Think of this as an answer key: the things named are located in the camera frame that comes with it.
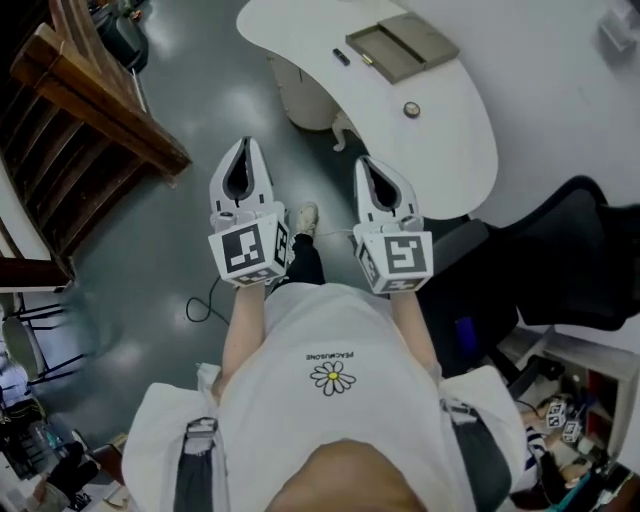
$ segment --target white desk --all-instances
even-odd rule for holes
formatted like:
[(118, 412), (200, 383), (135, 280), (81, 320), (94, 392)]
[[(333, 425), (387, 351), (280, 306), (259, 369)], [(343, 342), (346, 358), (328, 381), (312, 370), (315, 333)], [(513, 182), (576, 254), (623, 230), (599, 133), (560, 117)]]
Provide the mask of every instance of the white desk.
[[(413, 184), (422, 215), (457, 217), (487, 198), (498, 171), (489, 117), (466, 70), (455, 59), (391, 85), (345, 43), (347, 34), (403, 12), (386, 0), (251, 0), (237, 26), (248, 41), (300, 67), (333, 97), (369, 154)], [(420, 117), (404, 115), (407, 101), (418, 103)]]

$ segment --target sneaker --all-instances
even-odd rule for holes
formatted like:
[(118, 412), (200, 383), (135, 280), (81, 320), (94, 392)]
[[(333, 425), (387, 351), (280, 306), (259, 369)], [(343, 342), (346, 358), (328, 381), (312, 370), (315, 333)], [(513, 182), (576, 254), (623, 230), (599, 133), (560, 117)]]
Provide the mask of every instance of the sneaker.
[(300, 208), (298, 222), (296, 223), (296, 235), (309, 235), (311, 238), (316, 233), (318, 224), (318, 205), (306, 203)]

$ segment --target white t-shirt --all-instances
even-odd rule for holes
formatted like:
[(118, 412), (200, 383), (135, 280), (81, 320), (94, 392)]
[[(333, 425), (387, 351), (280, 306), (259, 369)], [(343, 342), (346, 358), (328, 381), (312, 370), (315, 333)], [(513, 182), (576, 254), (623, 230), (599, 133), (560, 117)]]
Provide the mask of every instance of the white t-shirt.
[(474, 510), (442, 398), (478, 409), (518, 481), (526, 439), (497, 372), (430, 375), (410, 354), (387, 300), (292, 283), (267, 300), (266, 324), (267, 339), (219, 407), (233, 512), (264, 511), (314, 450), (343, 439), (387, 457), (429, 510)]

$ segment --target leg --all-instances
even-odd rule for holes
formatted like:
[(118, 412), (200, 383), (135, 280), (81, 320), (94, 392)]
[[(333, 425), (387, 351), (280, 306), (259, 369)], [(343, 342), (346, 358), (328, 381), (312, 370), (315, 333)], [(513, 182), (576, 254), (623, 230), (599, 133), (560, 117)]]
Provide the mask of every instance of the leg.
[(309, 235), (296, 235), (294, 260), (287, 269), (286, 283), (325, 284), (322, 260)]
[(40, 308), (25, 309), (24, 311), (20, 311), (18, 314), (29, 315), (31, 313), (37, 313), (38, 311), (46, 311), (47, 309), (53, 309), (53, 308), (62, 308), (62, 306), (60, 304), (49, 304), (48, 306), (42, 306)]
[(325, 284), (322, 260), (313, 246), (313, 236), (318, 223), (318, 206), (307, 203), (300, 209), (293, 244), (294, 260), (287, 269), (286, 277), (276, 286), (288, 283)]
[(59, 373), (58, 375), (54, 375), (53, 377), (40, 377), (36, 380), (32, 380), (27, 382), (28, 386), (35, 386), (36, 384), (42, 384), (43, 382), (49, 382), (50, 380), (56, 380), (56, 379), (61, 379), (62, 377), (67, 377), (69, 375), (73, 375), (74, 373), (76, 373), (75, 371), (72, 372), (64, 372), (64, 373)]
[(15, 316), (17, 316), (21, 321), (27, 322), (29, 320), (40, 320), (41, 318), (50, 318), (52, 316), (60, 315), (64, 313), (64, 309), (56, 309), (53, 311), (47, 311), (46, 313), (38, 313), (37, 315), (33, 314), (34, 312), (37, 312), (37, 311), (35, 309), (31, 311), (26, 311), (26, 312), (23, 311), (22, 313), (18, 313)]
[(569, 492), (565, 487), (565, 480), (550, 453), (540, 458), (540, 480), (545, 493), (553, 504), (560, 503)]
[(80, 465), (82, 461), (82, 455), (84, 453), (84, 448), (80, 443), (71, 443), (65, 445), (65, 448), (68, 452), (68, 455), (63, 458), (49, 476), (49, 482), (52, 485), (55, 485), (58, 489), (63, 490), (57, 482), (64, 482), (68, 479), (68, 476), (73, 473)]
[(49, 477), (49, 483), (60, 489), (67, 495), (67, 498), (73, 501), (76, 493), (80, 492), (85, 485), (98, 476), (98, 473), (98, 466), (95, 462), (86, 462), (79, 468), (73, 468), (64, 475), (58, 475), (56, 479), (53, 479), (52, 473)]
[(39, 375), (40, 376), (44, 376), (44, 375), (46, 375), (48, 373), (51, 373), (51, 372), (56, 371), (56, 370), (59, 370), (60, 368), (64, 368), (65, 366), (68, 366), (71, 363), (75, 363), (76, 361), (79, 361), (80, 359), (83, 359), (84, 357), (86, 357), (86, 354), (80, 354), (79, 356), (71, 358), (68, 361), (65, 361), (64, 363), (61, 363), (61, 364), (59, 364), (57, 366), (54, 366), (53, 368), (47, 368), (47, 370), (45, 370), (44, 372), (42, 372)]

